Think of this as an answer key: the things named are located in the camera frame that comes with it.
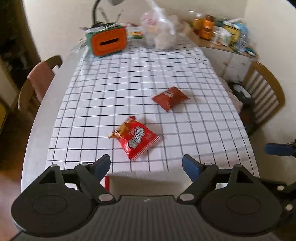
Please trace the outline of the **red white box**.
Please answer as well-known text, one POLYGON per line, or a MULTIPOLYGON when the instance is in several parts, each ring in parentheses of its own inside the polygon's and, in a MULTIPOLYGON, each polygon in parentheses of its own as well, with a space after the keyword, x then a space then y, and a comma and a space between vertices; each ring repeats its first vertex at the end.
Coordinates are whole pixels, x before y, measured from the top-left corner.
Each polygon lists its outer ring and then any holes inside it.
POLYGON ((192 184, 183 170, 173 172, 121 172, 104 178, 105 188, 118 199, 122 195, 178 197, 192 184))

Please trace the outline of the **wooden slat chair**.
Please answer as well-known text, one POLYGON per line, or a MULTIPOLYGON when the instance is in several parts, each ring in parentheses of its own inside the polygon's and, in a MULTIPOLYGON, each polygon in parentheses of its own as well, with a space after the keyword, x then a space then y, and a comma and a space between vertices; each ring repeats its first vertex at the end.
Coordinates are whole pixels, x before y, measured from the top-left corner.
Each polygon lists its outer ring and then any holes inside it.
POLYGON ((253 100, 251 105, 256 131, 270 121, 285 105, 285 94, 276 77, 261 63, 253 61, 245 75, 242 87, 253 100))

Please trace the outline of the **bright red snack bag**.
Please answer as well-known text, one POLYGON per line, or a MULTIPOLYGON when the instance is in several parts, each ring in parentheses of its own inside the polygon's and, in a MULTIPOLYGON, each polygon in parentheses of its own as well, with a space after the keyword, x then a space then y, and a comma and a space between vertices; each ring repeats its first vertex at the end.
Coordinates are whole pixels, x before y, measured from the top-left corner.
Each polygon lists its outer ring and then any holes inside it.
POLYGON ((119 141, 127 157, 135 161, 155 146, 161 138, 135 116, 129 116, 119 127, 112 131, 109 138, 119 141))

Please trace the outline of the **beige cloth on chair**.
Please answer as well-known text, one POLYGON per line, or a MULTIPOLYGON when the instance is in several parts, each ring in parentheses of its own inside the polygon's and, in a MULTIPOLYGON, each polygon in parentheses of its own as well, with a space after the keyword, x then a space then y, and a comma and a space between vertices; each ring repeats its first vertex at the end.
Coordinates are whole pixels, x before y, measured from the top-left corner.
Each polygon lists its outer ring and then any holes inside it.
POLYGON ((228 83, 221 77, 219 77, 222 85, 224 86, 225 90, 227 91, 232 103, 234 104, 238 113, 241 113, 243 103, 234 95, 233 91, 230 89, 228 83))

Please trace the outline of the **dark red snack bag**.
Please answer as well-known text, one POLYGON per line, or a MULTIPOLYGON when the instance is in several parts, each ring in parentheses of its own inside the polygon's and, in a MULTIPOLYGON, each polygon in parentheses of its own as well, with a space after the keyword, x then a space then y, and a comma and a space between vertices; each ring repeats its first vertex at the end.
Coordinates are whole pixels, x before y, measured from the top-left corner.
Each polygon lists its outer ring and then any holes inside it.
POLYGON ((182 93, 177 87, 171 87, 166 91, 154 96, 152 101, 158 104, 166 112, 170 111, 174 106, 178 105, 182 101, 189 99, 184 93, 182 93))

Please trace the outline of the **black white checkered tablecloth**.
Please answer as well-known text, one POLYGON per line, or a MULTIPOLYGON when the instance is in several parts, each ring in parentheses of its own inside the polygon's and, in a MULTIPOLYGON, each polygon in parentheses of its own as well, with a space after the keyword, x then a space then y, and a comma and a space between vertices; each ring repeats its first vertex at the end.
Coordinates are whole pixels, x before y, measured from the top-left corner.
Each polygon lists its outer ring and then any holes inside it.
POLYGON ((188 154, 221 168, 241 164, 259 175, 234 104, 203 51, 185 35, 166 52, 147 48, 143 39, 102 58, 83 50, 57 114, 46 165, 71 169, 105 154, 111 174, 173 172, 188 154), (152 98, 174 86, 189 99, 166 112, 152 98), (109 138, 129 116, 161 138, 136 161, 109 138))

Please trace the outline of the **pink cushioned chair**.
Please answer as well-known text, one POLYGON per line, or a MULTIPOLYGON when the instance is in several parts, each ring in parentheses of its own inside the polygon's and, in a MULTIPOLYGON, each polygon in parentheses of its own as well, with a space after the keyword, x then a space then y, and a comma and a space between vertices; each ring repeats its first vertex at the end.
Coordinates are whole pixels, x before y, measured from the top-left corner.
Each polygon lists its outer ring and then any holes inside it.
POLYGON ((27 76, 18 96, 18 110, 23 116, 34 119, 40 104, 55 77, 53 69, 63 64, 60 55, 38 63, 27 76))

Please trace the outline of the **white wooden cabinet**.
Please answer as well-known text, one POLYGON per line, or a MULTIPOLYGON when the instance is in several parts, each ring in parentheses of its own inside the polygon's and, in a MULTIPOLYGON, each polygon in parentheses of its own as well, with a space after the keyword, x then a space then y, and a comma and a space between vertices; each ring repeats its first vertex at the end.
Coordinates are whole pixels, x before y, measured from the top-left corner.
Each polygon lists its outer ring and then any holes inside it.
POLYGON ((247 53, 236 53, 230 47, 217 46, 196 35, 187 22, 182 22, 183 33, 189 37, 209 59, 216 74, 226 81, 242 82, 250 64, 256 60, 247 53))

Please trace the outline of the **water bottle with blue label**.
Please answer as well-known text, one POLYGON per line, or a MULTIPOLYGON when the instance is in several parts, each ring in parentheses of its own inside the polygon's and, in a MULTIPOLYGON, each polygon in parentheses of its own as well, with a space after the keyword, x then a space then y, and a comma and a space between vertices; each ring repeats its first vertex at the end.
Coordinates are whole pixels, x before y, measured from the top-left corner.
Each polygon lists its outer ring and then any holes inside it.
POLYGON ((248 44, 249 31, 246 25, 244 24, 238 23, 237 27, 239 28, 240 36, 236 43, 236 50, 238 53, 243 53, 245 52, 246 46, 248 44))

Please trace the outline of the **clear glass mug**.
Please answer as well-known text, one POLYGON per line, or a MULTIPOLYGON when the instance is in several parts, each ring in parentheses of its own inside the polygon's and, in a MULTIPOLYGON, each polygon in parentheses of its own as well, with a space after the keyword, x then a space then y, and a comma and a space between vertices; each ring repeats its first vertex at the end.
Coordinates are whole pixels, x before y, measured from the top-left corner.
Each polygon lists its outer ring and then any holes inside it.
POLYGON ((222 27, 215 26, 213 28, 211 42, 218 46, 223 46, 224 44, 224 29, 222 27))

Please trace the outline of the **yellow green package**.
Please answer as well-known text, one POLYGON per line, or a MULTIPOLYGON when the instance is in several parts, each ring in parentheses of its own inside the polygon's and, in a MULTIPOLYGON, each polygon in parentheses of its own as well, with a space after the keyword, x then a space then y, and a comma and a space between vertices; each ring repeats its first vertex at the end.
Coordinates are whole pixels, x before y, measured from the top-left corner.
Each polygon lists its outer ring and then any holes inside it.
POLYGON ((235 44, 240 37, 240 28, 228 22, 224 22, 223 28, 230 33, 230 43, 235 44))

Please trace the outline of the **orange green tissue box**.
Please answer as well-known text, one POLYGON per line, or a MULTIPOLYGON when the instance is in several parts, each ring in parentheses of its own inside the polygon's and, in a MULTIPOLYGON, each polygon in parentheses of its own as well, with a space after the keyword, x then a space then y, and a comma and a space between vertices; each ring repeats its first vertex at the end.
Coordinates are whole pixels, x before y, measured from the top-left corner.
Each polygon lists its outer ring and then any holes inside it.
POLYGON ((127 33, 118 23, 99 23, 85 30, 86 42, 91 52, 98 57, 121 52, 127 45, 127 33))

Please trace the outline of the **clear plastic bag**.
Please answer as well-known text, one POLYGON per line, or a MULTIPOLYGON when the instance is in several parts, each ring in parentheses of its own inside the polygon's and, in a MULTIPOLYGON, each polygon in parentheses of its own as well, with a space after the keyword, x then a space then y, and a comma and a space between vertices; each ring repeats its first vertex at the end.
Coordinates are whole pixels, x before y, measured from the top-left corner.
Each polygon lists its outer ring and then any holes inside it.
POLYGON ((149 48, 168 51, 177 44, 182 24, 176 15, 167 15, 155 1, 146 1, 150 10, 140 18, 144 39, 149 48))

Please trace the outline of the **amber honey jar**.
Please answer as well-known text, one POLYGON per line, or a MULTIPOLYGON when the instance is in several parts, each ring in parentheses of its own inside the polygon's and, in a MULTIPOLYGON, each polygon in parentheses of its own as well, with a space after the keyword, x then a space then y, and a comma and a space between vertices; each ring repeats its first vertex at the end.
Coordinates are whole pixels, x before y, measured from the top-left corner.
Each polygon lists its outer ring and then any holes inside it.
POLYGON ((196 34, 196 35, 199 35, 200 33, 200 30, 202 28, 202 23, 203 23, 203 16, 201 13, 196 13, 196 16, 192 22, 193 24, 193 32, 196 34))

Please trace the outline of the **silver desk lamp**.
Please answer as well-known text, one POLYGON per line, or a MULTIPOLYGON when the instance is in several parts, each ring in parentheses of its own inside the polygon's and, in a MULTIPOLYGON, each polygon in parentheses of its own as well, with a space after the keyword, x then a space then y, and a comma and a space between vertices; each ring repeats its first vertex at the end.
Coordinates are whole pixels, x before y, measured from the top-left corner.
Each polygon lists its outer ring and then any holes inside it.
MULTIPOLYGON (((97 27, 97 26, 102 26, 103 24, 107 24, 109 23, 109 19, 104 11, 104 9, 102 7, 99 6, 99 3, 101 2, 101 0, 96 0, 95 3, 93 4, 93 8, 92 8, 92 26, 93 27, 97 27), (100 11, 104 21, 99 21, 97 20, 97 10, 100 11)), ((108 0, 108 2, 112 5, 112 6, 117 6, 121 3, 124 2, 124 0, 108 0)))

